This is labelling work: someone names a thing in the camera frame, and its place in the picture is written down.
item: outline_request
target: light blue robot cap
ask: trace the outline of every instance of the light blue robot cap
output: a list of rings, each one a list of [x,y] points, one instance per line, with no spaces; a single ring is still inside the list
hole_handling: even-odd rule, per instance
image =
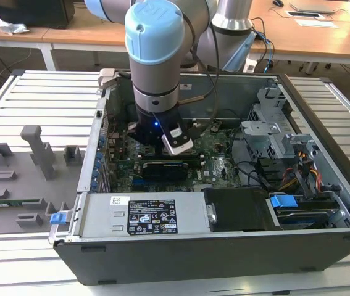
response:
[[[181,10],[166,0],[146,0],[125,15],[125,46],[135,61],[157,65],[174,56],[185,37]]]

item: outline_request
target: side panel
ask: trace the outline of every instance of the side panel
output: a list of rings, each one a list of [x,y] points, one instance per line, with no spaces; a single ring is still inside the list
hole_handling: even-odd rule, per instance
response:
[[[350,233],[63,244],[84,285],[322,271],[350,254]]]

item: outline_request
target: laptop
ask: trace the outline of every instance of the laptop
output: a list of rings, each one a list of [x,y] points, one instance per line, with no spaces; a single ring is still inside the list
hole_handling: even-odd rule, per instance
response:
[[[320,14],[333,14],[335,10],[319,3],[290,3],[290,6],[299,12],[318,12]]]

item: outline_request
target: black plastic cover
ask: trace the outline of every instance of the black plastic cover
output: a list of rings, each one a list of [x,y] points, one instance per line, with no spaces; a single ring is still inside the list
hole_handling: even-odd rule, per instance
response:
[[[217,223],[213,232],[275,230],[267,202],[268,192],[250,188],[205,189],[206,204],[213,204]]]

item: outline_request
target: barcode sticker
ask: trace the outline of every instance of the barcode sticker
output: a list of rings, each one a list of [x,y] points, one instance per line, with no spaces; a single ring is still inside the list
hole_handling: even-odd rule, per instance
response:
[[[130,196],[112,196],[110,200],[111,205],[128,205],[130,201]]]

